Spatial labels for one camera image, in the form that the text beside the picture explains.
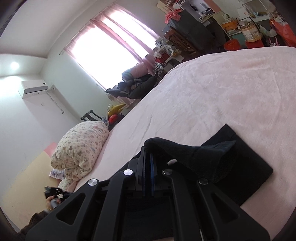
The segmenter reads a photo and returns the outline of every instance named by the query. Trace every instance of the pile of clothes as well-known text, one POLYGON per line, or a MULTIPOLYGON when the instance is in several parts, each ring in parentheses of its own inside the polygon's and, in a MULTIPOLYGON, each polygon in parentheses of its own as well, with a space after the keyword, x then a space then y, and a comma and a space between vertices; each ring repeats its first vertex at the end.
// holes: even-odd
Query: pile of clothes
POLYGON ((148 73, 145 63, 140 63, 122 73, 122 81, 106 93, 114 97, 127 97, 130 99, 144 98, 155 86, 157 76, 148 73))

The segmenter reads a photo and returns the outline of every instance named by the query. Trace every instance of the white cable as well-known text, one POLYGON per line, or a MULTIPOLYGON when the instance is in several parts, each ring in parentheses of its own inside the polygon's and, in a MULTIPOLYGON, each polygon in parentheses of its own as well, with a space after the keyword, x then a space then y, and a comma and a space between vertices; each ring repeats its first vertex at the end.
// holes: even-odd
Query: white cable
MULTIPOLYGON (((46 94, 51 98, 51 100, 56 103, 56 101, 48 94, 48 92, 46 92, 46 94)), ((56 105, 61 109, 62 114, 64 114, 65 112, 63 111, 63 109, 56 103, 56 105)))

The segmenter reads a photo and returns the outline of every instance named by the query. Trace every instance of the pink bedspread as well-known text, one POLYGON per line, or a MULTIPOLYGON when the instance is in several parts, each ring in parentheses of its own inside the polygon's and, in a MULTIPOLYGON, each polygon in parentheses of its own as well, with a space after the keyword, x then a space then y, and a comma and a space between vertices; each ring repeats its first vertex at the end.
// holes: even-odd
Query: pink bedspread
POLYGON ((296 48, 205 55, 172 69, 114 129, 87 177, 108 179, 144 141, 200 145, 227 123, 274 172, 242 208, 273 238, 296 205, 296 48))

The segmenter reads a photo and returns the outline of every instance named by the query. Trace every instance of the red ball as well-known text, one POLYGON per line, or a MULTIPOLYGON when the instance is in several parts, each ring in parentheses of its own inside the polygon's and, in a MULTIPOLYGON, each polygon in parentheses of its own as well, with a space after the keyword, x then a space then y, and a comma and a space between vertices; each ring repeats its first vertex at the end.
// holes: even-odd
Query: red ball
POLYGON ((109 117, 109 125, 112 125, 115 123, 115 121, 118 120, 118 115, 112 115, 109 117))

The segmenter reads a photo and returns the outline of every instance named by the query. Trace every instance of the human hand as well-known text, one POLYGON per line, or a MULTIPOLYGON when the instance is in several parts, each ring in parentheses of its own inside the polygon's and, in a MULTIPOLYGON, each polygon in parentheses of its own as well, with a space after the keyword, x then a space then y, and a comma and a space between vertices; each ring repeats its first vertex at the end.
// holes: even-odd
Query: human hand
MULTIPOLYGON (((55 197, 54 196, 50 196, 50 197, 48 197, 48 199, 46 199, 46 208, 48 209, 48 210, 50 210, 50 209, 53 209, 52 208, 52 204, 50 203, 50 201, 51 200, 53 200, 55 197)), ((57 200, 57 204, 61 204, 62 202, 61 202, 61 200, 57 200)))

